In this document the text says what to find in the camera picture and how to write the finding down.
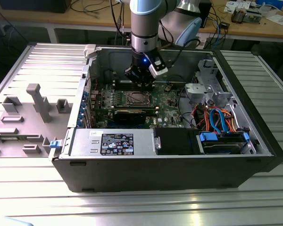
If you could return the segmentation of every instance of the power supply label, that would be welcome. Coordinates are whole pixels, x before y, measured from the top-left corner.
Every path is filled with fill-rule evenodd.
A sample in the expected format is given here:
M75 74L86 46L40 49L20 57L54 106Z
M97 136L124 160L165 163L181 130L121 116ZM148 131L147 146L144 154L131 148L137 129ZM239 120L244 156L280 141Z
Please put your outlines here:
M133 134L103 134L101 155L134 155Z

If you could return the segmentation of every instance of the robotic arm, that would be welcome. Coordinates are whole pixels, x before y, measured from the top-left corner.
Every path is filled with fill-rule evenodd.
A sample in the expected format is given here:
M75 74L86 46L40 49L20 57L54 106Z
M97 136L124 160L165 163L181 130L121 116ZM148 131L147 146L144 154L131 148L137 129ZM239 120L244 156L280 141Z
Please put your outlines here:
M132 64L125 75L140 87L149 86L155 79L166 74L168 68L157 49L158 37L183 46L196 37L201 25L198 17L199 0L118 0L130 2Z

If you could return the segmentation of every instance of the computer case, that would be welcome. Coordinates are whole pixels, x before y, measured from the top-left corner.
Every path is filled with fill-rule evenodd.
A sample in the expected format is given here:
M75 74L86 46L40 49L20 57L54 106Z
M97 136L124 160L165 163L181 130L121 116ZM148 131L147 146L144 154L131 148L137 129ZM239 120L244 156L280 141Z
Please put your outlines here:
M65 13L71 0L0 0L2 9Z

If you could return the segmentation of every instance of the workbench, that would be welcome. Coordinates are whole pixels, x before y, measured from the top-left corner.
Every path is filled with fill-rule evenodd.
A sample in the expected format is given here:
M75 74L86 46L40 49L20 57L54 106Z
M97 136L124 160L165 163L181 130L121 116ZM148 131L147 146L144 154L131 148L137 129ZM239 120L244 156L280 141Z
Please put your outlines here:
M32 102L27 84L39 83L50 103L73 103L84 47L28 46L1 83L0 102L7 94ZM259 56L222 54L283 149L283 83ZM0 115L3 110L0 104ZM73 193L47 157L0 158L0 216L34 226L283 225L283 163L238 188Z
M95 0L84 0L84 4L92 4ZM263 18L260 24L242 23L235 24L231 22L231 14L224 13L224 4L226 0L213 0L213 5L217 15L222 21L230 24L227 39L240 39L240 40L258 40L258 41L274 41L283 42L283 25L276 24L272 21ZM90 7L89 9L97 9L108 6L108 1L105 1L98 6ZM82 10L82 5L78 2L74 4L74 8ZM115 14L120 11L120 5L114 6ZM98 11L97 16L94 18L85 13L75 12L68 9L64 14L49 13L49 12L34 12L34 11L16 11L16 10L2 10L2 14L15 26L32 26L44 27L48 31L50 41L58 43L58 37L55 29L80 29L80 30L96 30L96 31L115 31L115 26L112 20L110 8ZM0 16L0 24L8 24ZM130 9L125 6L125 31L129 32L131 27ZM198 37L204 42L207 38L212 37L216 29L212 21L208 21L205 28L201 28Z

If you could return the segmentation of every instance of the motherboard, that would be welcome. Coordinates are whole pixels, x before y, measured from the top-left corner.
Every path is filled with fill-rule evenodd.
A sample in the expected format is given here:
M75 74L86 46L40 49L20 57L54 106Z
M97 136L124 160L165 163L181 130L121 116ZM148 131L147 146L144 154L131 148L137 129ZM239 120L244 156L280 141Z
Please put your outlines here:
M93 96L93 123L97 128L180 128L177 95L176 89L166 91L166 84L144 92L105 85Z

